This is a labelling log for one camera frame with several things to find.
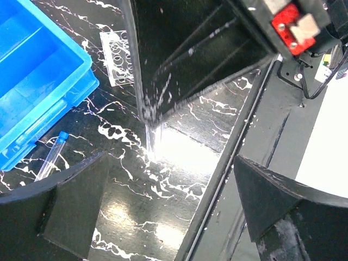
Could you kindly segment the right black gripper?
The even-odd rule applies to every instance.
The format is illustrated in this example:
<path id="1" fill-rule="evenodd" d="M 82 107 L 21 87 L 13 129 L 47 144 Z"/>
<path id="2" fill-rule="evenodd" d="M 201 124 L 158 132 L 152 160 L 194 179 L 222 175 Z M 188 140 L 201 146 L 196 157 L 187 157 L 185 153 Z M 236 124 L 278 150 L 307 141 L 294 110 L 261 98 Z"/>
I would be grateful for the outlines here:
<path id="1" fill-rule="evenodd" d="M 275 52 L 289 59 L 347 43 L 347 1 L 235 1 Z"/>

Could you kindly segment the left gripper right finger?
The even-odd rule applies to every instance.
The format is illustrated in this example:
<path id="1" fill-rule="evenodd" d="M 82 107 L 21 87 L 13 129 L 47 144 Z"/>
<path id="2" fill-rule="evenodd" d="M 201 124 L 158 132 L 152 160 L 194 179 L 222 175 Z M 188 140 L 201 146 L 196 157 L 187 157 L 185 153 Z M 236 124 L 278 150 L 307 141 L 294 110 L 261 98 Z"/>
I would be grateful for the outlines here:
<path id="1" fill-rule="evenodd" d="M 261 260 L 347 260 L 347 199 L 273 172 L 241 155 L 234 175 Z"/>

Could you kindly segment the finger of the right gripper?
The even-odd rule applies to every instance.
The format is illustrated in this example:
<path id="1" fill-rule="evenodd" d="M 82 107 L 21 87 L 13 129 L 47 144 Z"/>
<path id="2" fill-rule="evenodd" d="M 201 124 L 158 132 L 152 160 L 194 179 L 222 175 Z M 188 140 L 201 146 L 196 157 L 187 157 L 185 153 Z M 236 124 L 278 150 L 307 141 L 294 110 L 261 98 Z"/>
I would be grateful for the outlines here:
<path id="1" fill-rule="evenodd" d="M 239 1 L 121 1 L 141 120 L 157 126 L 274 54 Z"/>

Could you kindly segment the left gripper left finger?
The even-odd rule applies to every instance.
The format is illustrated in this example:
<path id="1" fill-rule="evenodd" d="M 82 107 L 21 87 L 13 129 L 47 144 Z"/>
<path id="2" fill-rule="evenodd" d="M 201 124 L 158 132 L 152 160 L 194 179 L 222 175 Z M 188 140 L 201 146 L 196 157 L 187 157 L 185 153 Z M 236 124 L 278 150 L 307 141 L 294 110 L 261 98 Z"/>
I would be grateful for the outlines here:
<path id="1" fill-rule="evenodd" d="M 82 162 L 1 194 L 1 260 L 88 258 L 109 156 Z"/>

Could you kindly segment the clear tube rack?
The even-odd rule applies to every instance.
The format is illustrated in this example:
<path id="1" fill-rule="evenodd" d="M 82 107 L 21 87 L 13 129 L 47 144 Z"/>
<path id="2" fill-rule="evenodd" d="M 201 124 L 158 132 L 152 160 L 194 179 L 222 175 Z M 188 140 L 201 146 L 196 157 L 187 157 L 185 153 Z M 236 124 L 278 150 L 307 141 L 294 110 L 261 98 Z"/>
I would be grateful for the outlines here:
<path id="1" fill-rule="evenodd" d="M 100 32 L 100 39 L 110 85 L 114 87 L 133 84 L 133 65 L 127 32 Z"/>

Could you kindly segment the centrifuge tube blue cap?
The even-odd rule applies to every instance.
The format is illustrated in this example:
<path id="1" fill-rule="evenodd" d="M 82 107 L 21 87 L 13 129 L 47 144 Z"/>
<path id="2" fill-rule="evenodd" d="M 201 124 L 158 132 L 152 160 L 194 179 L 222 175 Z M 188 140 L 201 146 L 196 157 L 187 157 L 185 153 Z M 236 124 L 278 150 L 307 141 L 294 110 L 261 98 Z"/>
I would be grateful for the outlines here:
<path id="1" fill-rule="evenodd" d="M 63 149 L 69 134 L 67 132 L 61 131 L 58 138 L 55 140 L 50 152 L 48 153 L 39 173 L 37 174 L 34 182 L 40 181 L 49 176 L 51 173 L 55 162 L 58 159 L 58 155 Z"/>
<path id="2" fill-rule="evenodd" d="M 148 157 L 152 161 L 157 161 L 161 158 L 164 130 L 164 123 L 154 127 L 146 125 L 146 149 Z"/>

